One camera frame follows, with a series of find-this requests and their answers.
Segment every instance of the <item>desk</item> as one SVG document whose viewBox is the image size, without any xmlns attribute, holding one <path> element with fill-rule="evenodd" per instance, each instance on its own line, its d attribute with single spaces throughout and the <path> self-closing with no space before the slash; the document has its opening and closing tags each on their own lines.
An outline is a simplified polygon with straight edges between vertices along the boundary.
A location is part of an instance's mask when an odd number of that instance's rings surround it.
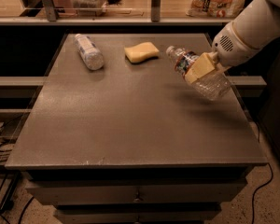
<svg viewBox="0 0 280 224">
<path fill-rule="evenodd" d="M 6 167 L 63 223 L 212 218 L 266 159 L 233 91 L 205 100 L 166 57 L 210 50 L 205 35 L 90 36 L 104 69 L 89 71 L 69 35 Z M 130 64 L 123 48 L 145 41 L 159 58 Z"/>
</svg>

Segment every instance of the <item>clear plastic bottle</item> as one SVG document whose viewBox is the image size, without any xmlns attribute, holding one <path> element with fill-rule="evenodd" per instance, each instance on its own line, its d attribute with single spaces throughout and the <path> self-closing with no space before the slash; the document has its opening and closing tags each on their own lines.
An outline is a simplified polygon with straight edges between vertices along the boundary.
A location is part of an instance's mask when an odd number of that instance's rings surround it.
<svg viewBox="0 0 280 224">
<path fill-rule="evenodd" d="M 166 54 L 175 65 L 176 72 L 179 72 L 183 78 L 185 78 L 185 74 L 199 58 L 193 51 L 185 48 L 176 48 L 174 46 L 170 46 L 166 50 Z M 230 82 L 225 78 L 222 72 L 218 72 L 216 69 L 191 83 L 191 86 L 204 97 L 212 101 L 223 97 L 231 88 Z"/>
<path fill-rule="evenodd" d="M 75 44 L 84 63 L 90 70 L 98 70 L 104 66 L 104 57 L 87 35 L 77 34 Z"/>
</svg>

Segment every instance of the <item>plastic bag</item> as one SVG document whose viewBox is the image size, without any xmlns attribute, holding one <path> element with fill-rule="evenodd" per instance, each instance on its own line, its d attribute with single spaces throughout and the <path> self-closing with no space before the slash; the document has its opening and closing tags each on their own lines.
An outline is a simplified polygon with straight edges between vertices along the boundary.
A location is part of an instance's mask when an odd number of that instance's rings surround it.
<svg viewBox="0 0 280 224">
<path fill-rule="evenodd" d="M 193 17 L 236 17 L 244 7 L 245 0 L 191 0 L 187 15 Z"/>
</svg>

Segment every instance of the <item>brown floor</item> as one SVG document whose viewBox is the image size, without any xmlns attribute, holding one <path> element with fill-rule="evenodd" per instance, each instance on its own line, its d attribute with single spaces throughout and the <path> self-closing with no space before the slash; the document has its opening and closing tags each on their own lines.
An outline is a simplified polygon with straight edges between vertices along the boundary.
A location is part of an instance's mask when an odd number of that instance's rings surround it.
<svg viewBox="0 0 280 224">
<path fill-rule="evenodd" d="M 255 134 L 258 135 L 256 124 L 250 123 Z M 254 201 L 255 224 L 280 224 L 280 164 L 271 151 L 271 147 L 260 132 L 260 146 L 266 154 L 273 169 L 273 181 L 260 189 Z M 271 177 L 269 166 L 255 168 L 247 177 L 248 185 L 235 197 L 232 202 L 221 205 L 222 212 L 213 220 L 205 221 L 205 224 L 247 224 L 252 219 L 252 194 L 254 190 L 267 182 Z M 24 188 L 25 180 L 21 180 L 13 196 L 14 206 L 6 211 L 3 216 L 10 224 L 17 224 L 21 211 L 27 204 L 31 195 Z M 22 224 L 60 224 L 53 217 L 54 208 L 43 206 L 37 200 L 33 200 L 28 206 Z M 0 224 L 6 223 L 0 218 Z"/>
</svg>

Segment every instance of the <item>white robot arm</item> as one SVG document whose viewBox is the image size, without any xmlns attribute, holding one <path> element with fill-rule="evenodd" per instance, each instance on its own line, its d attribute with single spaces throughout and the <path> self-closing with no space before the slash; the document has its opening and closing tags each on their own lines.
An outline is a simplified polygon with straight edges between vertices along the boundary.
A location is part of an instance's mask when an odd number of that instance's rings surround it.
<svg viewBox="0 0 280 224">
<path fill-rule="evenodd" d="M 280 36 L 280 0 L 253 0 L 214 38 L 212 50 L 225 67 L 247 62 Z"/>
</svg>

